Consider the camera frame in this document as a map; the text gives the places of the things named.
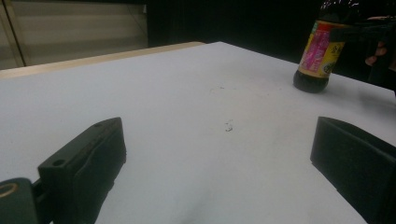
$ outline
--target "mark on table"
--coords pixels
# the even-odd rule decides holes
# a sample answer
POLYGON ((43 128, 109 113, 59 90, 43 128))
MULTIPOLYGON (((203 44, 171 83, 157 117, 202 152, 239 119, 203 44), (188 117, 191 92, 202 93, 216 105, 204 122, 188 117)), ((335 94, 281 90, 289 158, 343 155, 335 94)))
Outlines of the mark on table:
POLYGON ((210 89, 209 94, 213 94, 213 93, 215 93, 217 90, 225 90, 225 88, 222 87, 222 86, 217 86, 216 88, 210 89))
POLYGON ((230 131, 233 130, 233 124, 232 124, 232 122, 233 122, 233 120, 230 119, 230 120, 228 120, 227 123, 225 123, 225 127, 226 127, 225 131, 226 131, 227 133, 229 133, 230 131))

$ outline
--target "wall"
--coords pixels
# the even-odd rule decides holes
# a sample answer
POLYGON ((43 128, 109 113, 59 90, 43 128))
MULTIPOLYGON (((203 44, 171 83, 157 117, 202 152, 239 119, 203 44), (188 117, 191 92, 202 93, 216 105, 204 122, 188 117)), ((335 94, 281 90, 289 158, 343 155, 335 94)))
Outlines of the wall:
POLYGON ((142 5, 17 0, 10 4, 26 65, 143 49, 148 45, 142 5))

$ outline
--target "pink label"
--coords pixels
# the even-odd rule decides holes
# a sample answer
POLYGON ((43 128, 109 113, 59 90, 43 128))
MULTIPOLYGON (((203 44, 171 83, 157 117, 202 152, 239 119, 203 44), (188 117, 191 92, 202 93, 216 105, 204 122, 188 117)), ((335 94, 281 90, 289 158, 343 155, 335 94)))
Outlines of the pink label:
POLYGON ((313 33, 309 48, 307 49, 303 62, 303 69, 317 72, 323 60, 327 47, 329 46, 330 27, 328 25, 318 25, 318 29, 313 33))

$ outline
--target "dark background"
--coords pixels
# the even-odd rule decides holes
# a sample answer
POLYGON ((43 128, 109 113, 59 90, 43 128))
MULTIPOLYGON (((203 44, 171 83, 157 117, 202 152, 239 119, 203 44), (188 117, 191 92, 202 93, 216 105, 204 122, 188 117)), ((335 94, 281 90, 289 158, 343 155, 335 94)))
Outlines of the dark background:
MULTIPOLYGON (((384 15, 387 0, 361 1, 363 18, 384 15)), ((226 42, 298 63, 322 0, 148 0, 150 47, 201 41, 226 42)), ((367 43, 348 43, 334 73, 367 81, 367 43)), ((379 86, 396 90, 389 72, 379 86)))

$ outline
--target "soda bottle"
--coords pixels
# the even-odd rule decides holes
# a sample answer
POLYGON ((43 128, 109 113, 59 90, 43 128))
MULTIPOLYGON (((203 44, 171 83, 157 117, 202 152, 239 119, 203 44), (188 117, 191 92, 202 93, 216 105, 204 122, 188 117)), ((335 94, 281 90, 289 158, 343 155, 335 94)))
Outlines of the soda bottle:
POLYGON ((360 0, 325 0, 319 17, 309 36, 293 85, 306 92, 323 91, 337 59, 344 47, 343 42, 330 43, 330 30, 345 27, 360 18, 360 0))

